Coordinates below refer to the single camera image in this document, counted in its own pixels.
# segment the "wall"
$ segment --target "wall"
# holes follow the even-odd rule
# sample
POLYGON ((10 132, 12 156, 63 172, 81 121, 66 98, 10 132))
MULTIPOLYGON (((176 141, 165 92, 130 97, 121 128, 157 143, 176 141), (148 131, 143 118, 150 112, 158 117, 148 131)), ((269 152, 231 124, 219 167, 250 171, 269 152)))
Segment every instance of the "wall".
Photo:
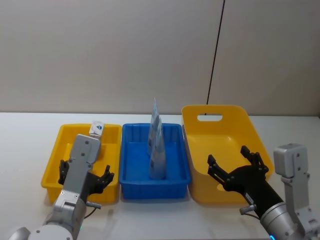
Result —
POLYGON ((156 97, 161 113, 180 113, 206 104, 211 82, 209 104, 318 115, 320 2, 222 9, 223 0, 0 1, 0 111, 149 113, 156 97))
POLYGON ((205 104, 222 0, 0 1, 0 111, 205 104))
POLYGON ((209 104, 320 115, 320 1, 226 0, 209 104))

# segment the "black wire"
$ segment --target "black wire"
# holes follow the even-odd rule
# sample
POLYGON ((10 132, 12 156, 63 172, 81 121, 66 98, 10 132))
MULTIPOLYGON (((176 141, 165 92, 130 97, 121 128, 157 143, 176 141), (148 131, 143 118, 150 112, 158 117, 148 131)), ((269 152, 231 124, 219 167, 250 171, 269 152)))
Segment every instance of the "black wire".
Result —
POLYGON ((217 35, 217 37, 216 37, 216 43, 215 43, 213 64, 212 64, 211 77, 210 77, 210 83, 209 83, 209 91, 208 91, 208 96, 207 96, 207 98, 206 98, 206 104, 207 104, 207 105, 208 105, 208 103, 209 103, 209 96, 210 96, 210 89, 211 89, 212 77, 213 77, 213 75, 214 75, 214 68, 215 68, 215 63, 216 63, 216 56, 217 56, 217 50, 218 50, 218 42, 219 42, 219 37, 220 37, 222 17, 223 17, 223 15, 224 15, 224 10, 225 10, 225 3, 226 3, 226 0, 223 0, 222 10, 221 10, 221 17, 220 17, 220 23, 219 23, 219 29, 218 29, 218 35, 217 35))
POLYGON ((94 208, 94 209, 92 210, 92 212, 90 212, 87 216, 85 216, 85 217, 84 217, 84 219, 86 219, 86 218, 90 217, 90 216, 95 212, 95 210, 97 210, 97 209, 96 209, 96 208, 94 208))
POLYGON ((252 215, 252 214, 250 214, 250 213, 244 213, 243 215, 247 215, 247 216, 250 216, 250 217, 253 217, 253 218, 255 218, 255 219, 260 220, 259 217, 255 216, 255 215, 252 215))

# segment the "yellow bin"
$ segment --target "yellow bin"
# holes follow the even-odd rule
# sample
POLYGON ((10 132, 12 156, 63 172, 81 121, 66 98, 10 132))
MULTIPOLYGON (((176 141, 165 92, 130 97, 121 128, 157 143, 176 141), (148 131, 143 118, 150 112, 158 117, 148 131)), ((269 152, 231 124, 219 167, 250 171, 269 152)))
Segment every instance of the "yellow bin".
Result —
MULTIPOLYGON (((41 181, 41 186, 47 189, 49 200, 52 204, 62 189, 62 185, 58 183, 60 160, 63 159, 67 161, 69 159, 76 135, 89 135, 90 126, 91 124, 65 124, 62 125, 59 130, 41 181)), ((97 176, 102 176, 106 166, 110 165, 110 172, 114 173, 114 178, 102 194, 92 194, 89 196, 88 201, 106 204, 118 200, 121 131, 122 127, 120 125, 104 125, 100 154, 93 165, 92 173, 97 176)))
POLYGON ((227 173, 243 165, 249 165, 241 153, 246 145, 251 152, 259 152, 269 168, 268 179, 274 166, 252 125, 246 111, 234 105, 188 105, 182 109, 182 128, 188 155, 192 182, 190 193, 200 204, 241 204, 245 199, 237 192, 227 192, 208 175, 208 155, 212 154, 227 173), (220 120, 198 120, 198 116, 220 115, 220 120))

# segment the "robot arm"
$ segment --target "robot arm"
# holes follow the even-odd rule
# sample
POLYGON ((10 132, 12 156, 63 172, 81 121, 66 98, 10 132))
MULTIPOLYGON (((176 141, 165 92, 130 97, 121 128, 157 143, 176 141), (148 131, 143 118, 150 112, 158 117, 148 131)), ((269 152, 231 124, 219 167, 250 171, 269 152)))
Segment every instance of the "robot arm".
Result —
POLYGON ((43 226, 33 232, 25 227, 18 229, 9 240, 76 240, 86 215, 86 206, 101 208, 101 205, 87 201, 91 194, 100 194, 112 182, 114 173, 107 165, 103 176, 91 173, 101 143, 95 137, 77 135, 68 161, 61 160, 58 182, 63 185, 43 226))
POLYGON ((309 207, 307 148, 290 143, 273 152, 275 172, 284 183, 286 209, 299 231, 311 239, 317 236, 320 222, 309 207))
POLYGON ((249 203, 240 213, 255 211, 273 240, 318 239, 319 221, 309 207, 306 147, 288 144, 274 151, 275 171, 282 175, 286 203, 267 183, 268 168, 259 153, 250 152, 246 146, 242 146, 240 152, 251 165, 238 167, 230 173, 221 169, 212 155, 208 157, 208 174, 226 191, 240 193, 249 203))

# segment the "small box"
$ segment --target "small box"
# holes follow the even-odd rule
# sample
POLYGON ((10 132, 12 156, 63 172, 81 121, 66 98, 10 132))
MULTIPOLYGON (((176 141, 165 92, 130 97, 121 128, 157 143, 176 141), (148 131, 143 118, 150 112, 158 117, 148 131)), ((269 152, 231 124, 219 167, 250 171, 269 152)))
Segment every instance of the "small box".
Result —
POLYGON ((166 178, 154 180, 149 177, 150 156, 147 153, 149 126, 149 123, 123 125, 119 170, 123 198, 184 198, 191 178, 182 128, 179 124, 162 124, 166 178))

